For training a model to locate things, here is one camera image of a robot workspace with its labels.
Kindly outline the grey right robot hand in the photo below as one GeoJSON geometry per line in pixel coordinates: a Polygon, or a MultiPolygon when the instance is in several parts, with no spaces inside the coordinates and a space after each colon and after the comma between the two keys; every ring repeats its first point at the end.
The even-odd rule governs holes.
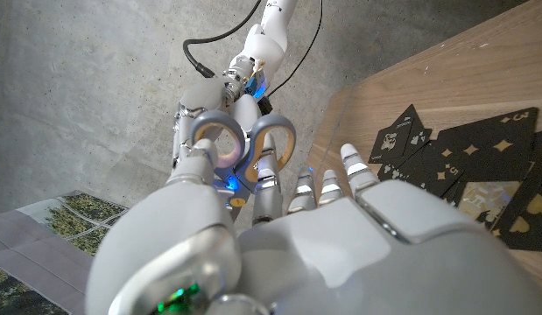
{"type": "Polygon", "coordinates": [[[263,115],[256,92],[265,89],[263,71],[233,66],[222,75],[203,78],[193,84],[178,102],[174,117],[172,167],[193,147],[192,124],[203,113],[217,110],[231,116],[248,135],[256,119],[263,115]]]}

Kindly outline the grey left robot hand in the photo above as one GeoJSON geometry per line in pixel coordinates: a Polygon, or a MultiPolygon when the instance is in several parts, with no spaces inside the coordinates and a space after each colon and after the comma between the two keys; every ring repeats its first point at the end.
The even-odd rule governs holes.
{"type": "Polygon", "coordinates": [[[377,182],[350,144],[351,197],[237,233],[209,184],[215,144],[106,234],[87,314],[542,314],[542,289],[484,227],[401,181],[377,182]]]}

